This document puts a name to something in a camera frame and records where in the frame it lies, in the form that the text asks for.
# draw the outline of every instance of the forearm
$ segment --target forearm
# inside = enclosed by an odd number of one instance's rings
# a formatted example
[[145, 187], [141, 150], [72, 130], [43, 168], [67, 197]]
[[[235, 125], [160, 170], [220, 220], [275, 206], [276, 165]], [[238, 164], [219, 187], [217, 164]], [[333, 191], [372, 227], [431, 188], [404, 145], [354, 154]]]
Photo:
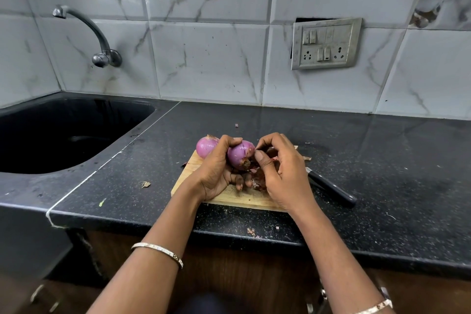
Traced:
[[[384, 300], [315, 201], [292, 216], [314, 258], [334, 314], [357, 313]], [[381, 311], [390, 313], [389, 307]]]
[[[142, 241], [162, 246], [181, 258], [201, 202], [194, 191], [192, 184], [183, 183]], [[168, 255], [136, 248], [89, 313], [166, 313], [178, 270], [178, 263]]]

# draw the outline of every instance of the wooden cutting board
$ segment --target wooden cutting board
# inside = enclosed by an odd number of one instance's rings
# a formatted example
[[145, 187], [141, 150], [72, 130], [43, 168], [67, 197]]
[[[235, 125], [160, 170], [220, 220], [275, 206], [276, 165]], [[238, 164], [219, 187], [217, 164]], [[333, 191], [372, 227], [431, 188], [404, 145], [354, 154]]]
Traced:
[[[190, 160], [186, 164], [183, 172], [178, 178], [175, 186], [171, 191], [173, 196], [175, 191], [177, 191], [180, 184], [200, 165], [203, 163], [203, 159], [196, 153], [196, 150], [193, 152]], [[240, 208], [248, 209], [258, 209], [258, 210], [272, 210], [272, 211], [283, 211], [286, 212], [284, 208], [275, 203], [267, 192], [260, 192], [254, 189], [247, 189], [242, 191], [237, 191], [235, 185], [229, 185], [224, 189], [221, 194], [216, 196], [211, 201], [206, 201], [208, 204], [217, 204], [217, 205], [228, 205], [228, 206], [237, 206]]]

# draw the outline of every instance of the hand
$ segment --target hand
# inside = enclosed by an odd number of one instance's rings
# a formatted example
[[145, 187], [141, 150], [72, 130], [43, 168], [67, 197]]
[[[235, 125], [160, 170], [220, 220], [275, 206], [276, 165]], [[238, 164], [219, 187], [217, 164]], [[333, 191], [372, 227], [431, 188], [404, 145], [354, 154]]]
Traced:
[[[255, 159], [265, 173], [268, 194], [292, 215], [293, 211], [315, 204], [302, 156], [284, 134], [262, 137], [256, 146]], [[269, 152], [268, 156], [261, 149]], [[270, 157], [278, 155], [278, 171]]]
[[226, 164], [227, 150], [240, 144], [241, 141], [242, 138], [223, 135], [201, 166], [188, 177], [196, 183], [196, 187], [200, 190], [201, 201], [215, 198], [230, 183], [235, 184], [239, 191], [243, 189], [244, 185], [252, 186], [250, 174], [244, 177], [240, 174], [232, 174], [232, 167]]

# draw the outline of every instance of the switch plate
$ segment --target switch plate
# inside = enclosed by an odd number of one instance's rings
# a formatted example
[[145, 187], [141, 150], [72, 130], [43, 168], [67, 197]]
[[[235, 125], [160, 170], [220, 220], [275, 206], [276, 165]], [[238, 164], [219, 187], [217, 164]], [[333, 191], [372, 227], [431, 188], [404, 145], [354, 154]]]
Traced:
[[[348, 18], [294, 23], [291, 69], [354, 66], [362, 21]], [[315, 43], [312, 35], [317, 35]]]

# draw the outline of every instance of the onion skin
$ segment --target onion skin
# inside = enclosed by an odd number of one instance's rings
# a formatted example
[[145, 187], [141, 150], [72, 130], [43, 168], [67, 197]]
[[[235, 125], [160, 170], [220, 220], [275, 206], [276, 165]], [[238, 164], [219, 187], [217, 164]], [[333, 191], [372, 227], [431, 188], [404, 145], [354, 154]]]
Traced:
[[209, 153], [212, 152], [218, 143], [219, 138], [208, 134], [207, 136], [198, 140], [196, 144], [196, 153], [204, 159], [209, 155]]
[[250, 157], [254, 153], [255, 145], [243, 140], [239, 145], [227, 150], [227, 158], [234, 168], [248, 171], [250, 169]]

